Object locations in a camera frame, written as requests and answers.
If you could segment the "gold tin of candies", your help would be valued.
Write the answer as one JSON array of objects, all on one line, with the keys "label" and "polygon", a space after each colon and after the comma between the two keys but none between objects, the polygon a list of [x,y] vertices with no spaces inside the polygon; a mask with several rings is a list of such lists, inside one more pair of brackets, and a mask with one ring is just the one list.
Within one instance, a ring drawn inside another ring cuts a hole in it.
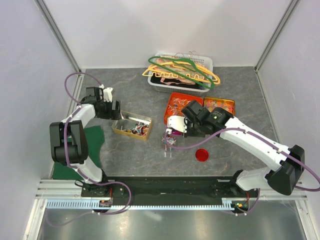
[{"label": "gold tin of candies", "polygon": [[136,113],[121,111],[121,118],[112,124],[114,133],[146,141],[152,128],[152,119]]}]

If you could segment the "purple plastic scoop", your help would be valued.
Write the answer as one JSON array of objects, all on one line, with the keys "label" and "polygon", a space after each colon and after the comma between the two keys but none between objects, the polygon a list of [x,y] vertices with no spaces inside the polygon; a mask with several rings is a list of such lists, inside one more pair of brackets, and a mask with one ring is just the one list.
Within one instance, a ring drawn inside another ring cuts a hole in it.
[{"label": "purple plastic scoop", "polygon": [[182,135],[182,133],[180,131],[172,131],[171,134],[174,136],[181,136]]}]

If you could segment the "orange tray of lollipops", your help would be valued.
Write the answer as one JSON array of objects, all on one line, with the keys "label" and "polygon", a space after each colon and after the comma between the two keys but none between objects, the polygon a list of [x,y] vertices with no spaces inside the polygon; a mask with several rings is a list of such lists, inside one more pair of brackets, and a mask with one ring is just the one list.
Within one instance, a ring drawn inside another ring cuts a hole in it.
[{"label": "orange tray of lollipops", "polygon": [[200,105],[203,105],[204,99],[198,96],[193,96],[184,93],[173,92],[170,95],[166,109],[164,111],[164,124],[168,122],[170,116],[183,116],[181,110],[191,101],[195,100]]}]

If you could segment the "gold tin of gummies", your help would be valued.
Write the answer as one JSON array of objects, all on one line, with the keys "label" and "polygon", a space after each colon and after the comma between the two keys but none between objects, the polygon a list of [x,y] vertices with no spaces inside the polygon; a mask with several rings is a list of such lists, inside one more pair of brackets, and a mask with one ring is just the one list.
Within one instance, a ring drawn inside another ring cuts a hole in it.
[{"label": "gold tin of gummies", "polygon": [[208,97],[204,98],[203,106],[207,108],[210,112],[212,112],[215,108],[222,108],[229,113],[235,115],[236,114],[236,103],[231,99],[223,99],[223,98],[215,98]]}]

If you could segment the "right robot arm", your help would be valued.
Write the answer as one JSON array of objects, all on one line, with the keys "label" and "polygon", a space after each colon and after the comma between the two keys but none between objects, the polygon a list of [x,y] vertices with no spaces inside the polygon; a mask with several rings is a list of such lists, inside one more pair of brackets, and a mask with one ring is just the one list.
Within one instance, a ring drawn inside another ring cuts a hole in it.
[{"label": "right robot arm", "polygon": [[209,111],[192,100],[183,109],[186,134],[197,137],[217,134],[243,148],[266,166],[255,170],[238,170],[229,184],[235,197],[246,191],[268,188],[289,196],[293,192],[304,168],[305,151],[299,145],[292,147],[275,142],[242,123],[232,113],[221,107]]}]

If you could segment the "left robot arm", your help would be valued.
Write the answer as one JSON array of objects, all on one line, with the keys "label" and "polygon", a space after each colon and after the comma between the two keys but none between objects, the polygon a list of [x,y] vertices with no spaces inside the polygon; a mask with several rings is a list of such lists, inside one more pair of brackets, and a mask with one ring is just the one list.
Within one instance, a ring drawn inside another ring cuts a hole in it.
[{"label": "left robot arm", "polygon": [[121,119],[121,102],[113,99],[113,88],[86,88],[86,95],[77,102],[75,111],[62,121],[49,126],[51,157],[54,162],[67,166],[82,180],[82,190],[93,196],[110,196],[110,187],[105,172],[89,157],[85,126],[94,118]]}]

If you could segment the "green cloth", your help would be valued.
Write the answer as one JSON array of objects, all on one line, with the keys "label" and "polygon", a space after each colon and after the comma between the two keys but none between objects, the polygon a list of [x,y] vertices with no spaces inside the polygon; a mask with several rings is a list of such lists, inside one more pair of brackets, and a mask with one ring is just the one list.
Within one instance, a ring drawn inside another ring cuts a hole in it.
[{"label": "green cloth", "polygon": [[[84,133],[88,144],[88,156],[97,167],[101,168],[100,150],[105,142],[104,132],[101,126],[97,125],[85,128]],[[51,178],[54,180],[83,180],[73,169],[59,162],[54,163]]]}]

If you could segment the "red jar lid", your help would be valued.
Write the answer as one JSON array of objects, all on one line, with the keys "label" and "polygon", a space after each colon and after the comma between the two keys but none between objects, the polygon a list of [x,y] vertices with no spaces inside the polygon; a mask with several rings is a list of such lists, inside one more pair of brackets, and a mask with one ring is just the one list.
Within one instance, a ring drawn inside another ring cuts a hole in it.
[{"label": "red jar lid", "polygon": [[209,158],[209,153],[208,153],[208,151],[206,149],[200,148],[195,152],[195,158],[199,162],[205,162]]}]

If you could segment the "clear glass jar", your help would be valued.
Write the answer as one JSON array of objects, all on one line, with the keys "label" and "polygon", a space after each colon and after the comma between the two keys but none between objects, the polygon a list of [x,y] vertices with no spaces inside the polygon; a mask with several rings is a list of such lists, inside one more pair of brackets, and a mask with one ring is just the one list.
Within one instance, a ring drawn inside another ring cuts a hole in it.
[{"label": "clear glass jar", "polygon": [[173,135],[166,132],[162,136],[161,141],[164,144],[164,157],[171,158],[172,157],[172,146],[174,146],[176,144],[176,141],[177,141],[176,138]]}]

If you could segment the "orange clothes hanger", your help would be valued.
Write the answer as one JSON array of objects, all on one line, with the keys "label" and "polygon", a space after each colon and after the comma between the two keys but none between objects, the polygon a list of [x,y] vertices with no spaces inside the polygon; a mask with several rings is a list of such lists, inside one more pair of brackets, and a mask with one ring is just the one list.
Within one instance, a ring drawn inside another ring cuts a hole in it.
[{"label": "orange clothes hanger", "polygon": [[206,67],[196,65],[202,72],[186,66],[178,66],[169,62],[169,64],[155,65],[151,64],[147,70],[142,73],[144,77],[161,77],[165,79],[178,79],[181,82],[189,83],[190,81],[198,83],[220,83],[220,79]]}]

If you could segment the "black garment in basket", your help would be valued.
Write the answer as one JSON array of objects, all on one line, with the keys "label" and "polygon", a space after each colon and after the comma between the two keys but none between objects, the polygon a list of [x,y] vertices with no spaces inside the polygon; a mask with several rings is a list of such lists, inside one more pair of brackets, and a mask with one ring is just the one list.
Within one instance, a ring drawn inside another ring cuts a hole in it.
[{"label": "black garment in basket", "polygon": [[150,82],[153,84],[158,85],[165,85],[165,86],[172,86],[172,87],[182,87],[182,88],[189,88],[189,89],[198,89],[198,90],[205,90],[206,88],[196,84],[193,81],[189,83],[182,82],[178,79],[171,79],[171,78],[163,78],[158,76],[152,76]]}]

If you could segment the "white plastic basket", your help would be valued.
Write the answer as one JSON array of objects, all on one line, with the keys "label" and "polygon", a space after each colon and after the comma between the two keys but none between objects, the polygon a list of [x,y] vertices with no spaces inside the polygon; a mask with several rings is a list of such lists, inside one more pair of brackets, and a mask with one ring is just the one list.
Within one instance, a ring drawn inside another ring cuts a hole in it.
[{"label": "white plastic basket", "polygon": [[159,52],[148,59],[149,66],[142,73],[158,92],[183,93],[201,96],[219,85],[209,57],[193,53]]}]

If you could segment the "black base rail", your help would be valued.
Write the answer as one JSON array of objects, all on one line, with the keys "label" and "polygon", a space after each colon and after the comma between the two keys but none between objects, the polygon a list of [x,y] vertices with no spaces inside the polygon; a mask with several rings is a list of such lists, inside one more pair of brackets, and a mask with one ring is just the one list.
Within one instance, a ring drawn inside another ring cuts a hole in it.
[{"label": "black base rail", "polygon": [[182,194],[221,198],[255,198],[257,189],[242,190],[232,176],[114,176],[105,179],[110,185],[99,186],[77,180],[82,197],[126,199],[142,196],[178,196]]}]

